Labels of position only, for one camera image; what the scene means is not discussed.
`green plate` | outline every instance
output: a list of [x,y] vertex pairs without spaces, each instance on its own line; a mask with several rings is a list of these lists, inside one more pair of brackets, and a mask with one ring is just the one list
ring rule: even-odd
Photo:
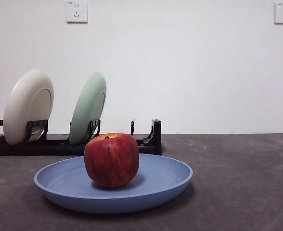
[[69,142],[78,145],[87,140],[88,125],[100,119],[106,98],[106,82],[103,76],[95,72],[87,80],[74,109]]

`dish rack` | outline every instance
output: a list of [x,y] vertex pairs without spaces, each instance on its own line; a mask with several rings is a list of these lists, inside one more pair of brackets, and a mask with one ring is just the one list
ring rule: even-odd
[[[54,139],[59,135],[47,135],[48,120],[29,121],[26,126],[26,138],[24,142],[9,145],[5,137],[0,135],[0,155],[84,155],[85,145],[100,133],[100,120],[94,120],[89,123],[88,137],[85,142],[72,146],[67,139]],[[3,120],[0,120],[0,126],[3,125]],[[35,126],[43,126],[42,135],[33,142],[28,142],[31,137],[32,128]],[[131,135],[133,136],[135,120],[131,122]],[[136,139],[140,153],[162,155],[161,145],[161,121],[153,119],[151,124],[151,132],[147,137]]]

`plate rim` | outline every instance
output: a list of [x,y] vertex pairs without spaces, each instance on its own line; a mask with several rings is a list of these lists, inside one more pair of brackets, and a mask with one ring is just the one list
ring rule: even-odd
[[153,154],[144,154],[144,153],[140,153],[140,155],[144,155],[144,156],[156,156],[158,158],[167,158],[167,159],[171,159],[172,161],[176,161],[176,162],[179,162],[183,165],[185,165],[188,170],[190,171],[190,174],[189,176],[184,179],[183,181],[177,183],[177,184],[174,184],[172,186],[169,186],[167,188],[163,188],[163,189],[160,189],[160,190],[155,190],[155,191],[151,191],[151,192],[148,192],[148,193],[140,193],[140,194],[135,194],[135,195],[118,195],[118,196],[73,196],[73,195],[70,195],[70,194],[66,194],[66,193],[61,193],[61,192],[57,192],[55,190],[51,190],[51,189],[48,189],[46,187],[44,187],[43,185],[41,185],[38,181],[38,175],[44,171],[45,169],[53,166],[53,165],[56,165],[60,162],[63,162],[63,161],[68,161],[68,160],[72,160],[72,159],[77,159],[77,158],[84,158],[84,156],[77,156],[77,157],[73,157],[73,158],[69,158],[69,159],[65,159],[65,160],[61,160],[61,161],[57,161],[55,163],[52,163],[52,164],[49,164],[45,167],[43,167],[42,169],[40,169],[34,176],[34,182],[35,184],[41,189],[41,190],[44,190],[45,192],[49,192],[49,193],[52,193],[52,194],[55,194],[55,195],[59,195],[59,196],[64,196],[64,197],[70,197],[70,198],[78,198],[78,199],[89,199],[89,200],[110,200],[110,199],[124,199],[124,198],[135,198],[135,197],[140,197],[140,196],[147,196],[147,195],[152,195],[152,194],[156,194],[156,193],[162,193],[162,192],[166,192],[166,191],[169,191],[169,190],[172,190],[174,188],[177,188],[187,182],[189,182],[189,180],[193,177],[193,169],[186,163],[180,161],[180,160],[177,160],[177,159],[174,159],[174,158],[171,158],[171,157],[167,157],[167,156],[162,156],[162,155],[153,155]]

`red apple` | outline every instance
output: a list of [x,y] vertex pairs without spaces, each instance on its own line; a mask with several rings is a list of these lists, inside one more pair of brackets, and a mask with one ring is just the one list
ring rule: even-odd
[[84,161],[88,176],[106,188],[129,183],[139,167],[139,148],[133,136],[123,133],[99,135],[87,143]]

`table surface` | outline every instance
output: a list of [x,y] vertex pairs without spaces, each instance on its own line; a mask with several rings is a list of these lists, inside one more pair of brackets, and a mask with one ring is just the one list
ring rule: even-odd
[[48,201],[35,173],[72,156],[0,156],[0,231],[283,231],[283,134],[163,134],[163,155],[194,176],[175,199],[122,215]]

